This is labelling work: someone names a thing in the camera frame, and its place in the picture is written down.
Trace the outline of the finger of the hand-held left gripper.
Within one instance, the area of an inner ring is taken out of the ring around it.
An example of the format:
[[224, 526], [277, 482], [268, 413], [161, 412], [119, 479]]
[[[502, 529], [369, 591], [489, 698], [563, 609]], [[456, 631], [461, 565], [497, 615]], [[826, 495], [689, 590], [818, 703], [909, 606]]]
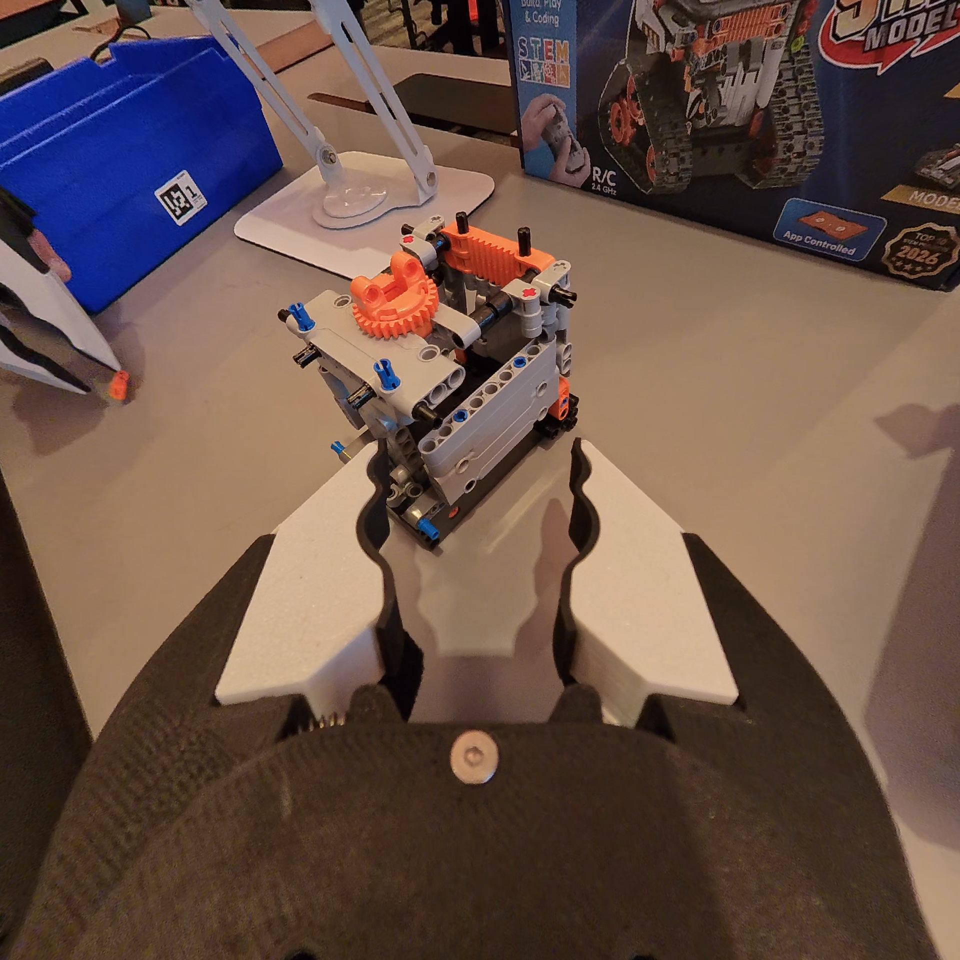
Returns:
[[66, 284], [24, 240], [9, 244], [1, 240], [1, 284], [35, 318], [60, 331], [81, 354], [119, 372], [120, 361], [85, 309]]
[[1, 368], [75, 394], [85, 395], [91, 388], [56, 361], [21, 342], [1, 319]]

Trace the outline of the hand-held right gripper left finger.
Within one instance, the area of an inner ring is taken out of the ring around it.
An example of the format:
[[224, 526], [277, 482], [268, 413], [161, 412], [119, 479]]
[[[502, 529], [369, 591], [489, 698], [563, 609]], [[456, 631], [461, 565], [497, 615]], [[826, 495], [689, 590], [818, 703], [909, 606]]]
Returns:
[[384, 441], [363, 447], [274, 531], [215, 690], [219, 703], [301, 694], [322, 719], [383, 683], [412, 713], [423, 654], [403, 628], [392, 570]]

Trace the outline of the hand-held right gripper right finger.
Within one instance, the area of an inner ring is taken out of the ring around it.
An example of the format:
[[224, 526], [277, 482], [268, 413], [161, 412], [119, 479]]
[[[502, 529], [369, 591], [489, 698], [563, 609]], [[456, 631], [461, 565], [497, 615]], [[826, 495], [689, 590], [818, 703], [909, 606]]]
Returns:
[[607, 723], [637, 725], [652, 693], [730, 705], [738, 687], [684, 532], [590, 442], [571, 451], [569, 536], [555, 663], [594, 688]]

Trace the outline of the blue plastic parts bin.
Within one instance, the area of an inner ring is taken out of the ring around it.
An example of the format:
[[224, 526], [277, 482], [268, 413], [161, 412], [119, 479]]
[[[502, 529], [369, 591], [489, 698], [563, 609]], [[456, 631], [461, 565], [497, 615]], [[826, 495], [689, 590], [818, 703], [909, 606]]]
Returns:
[[212, 37], [114, 44], [1, 100], [2, 186], [98, 313], [282, 168], [252, 84]]

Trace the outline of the grey and orange block model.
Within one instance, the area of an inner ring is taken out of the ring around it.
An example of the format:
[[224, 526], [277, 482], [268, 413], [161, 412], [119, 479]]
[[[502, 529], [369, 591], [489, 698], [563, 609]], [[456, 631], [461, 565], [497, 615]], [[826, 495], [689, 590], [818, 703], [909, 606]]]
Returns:
[[543, 439], [577, 423], [570, 262], [470, 224], [460, 211], [401, 227], [388, 269], [278, 317], [304, 342], [355, 438], [388, 456], [387, 505], [437, 546]]

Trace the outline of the person's left hand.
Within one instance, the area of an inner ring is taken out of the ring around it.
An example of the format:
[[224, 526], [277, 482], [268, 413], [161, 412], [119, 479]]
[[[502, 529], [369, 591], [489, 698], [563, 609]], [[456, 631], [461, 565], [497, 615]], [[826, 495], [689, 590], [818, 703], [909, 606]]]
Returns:
[[54, 247], [39, 229], [35, 228], [31, 232], [28, 242], [40, 260], [46, 264], [62, 282], [68, 283], [71, 281], [72, 273], [70, 267], [65, 259], [54, 250]]

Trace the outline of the white and wooden book stand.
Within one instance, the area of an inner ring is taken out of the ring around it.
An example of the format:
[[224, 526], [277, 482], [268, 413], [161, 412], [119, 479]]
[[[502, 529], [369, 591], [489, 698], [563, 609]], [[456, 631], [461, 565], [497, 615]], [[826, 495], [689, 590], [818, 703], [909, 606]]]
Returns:
[[217, 1], [189, 1], [261, 98], [315, 163], [246, 213], [241, 239], [352, 279], [384, 269], [401, 242], [401, 224], [438, 227], [472, 213], [494, 190], [483, 173], [436, 166], [347, 2], [312, 2], [401, 157], [334, 148], [298, 107], [256, 46]]

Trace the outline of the dark blue robot kit box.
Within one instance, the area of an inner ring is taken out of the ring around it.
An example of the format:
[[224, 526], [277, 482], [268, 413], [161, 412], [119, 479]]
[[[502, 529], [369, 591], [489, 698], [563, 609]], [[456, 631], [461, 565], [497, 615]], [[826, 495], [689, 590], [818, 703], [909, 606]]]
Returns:
[[522, 1], [505, 23], [528, 174], [958, 286], [958, 2]]

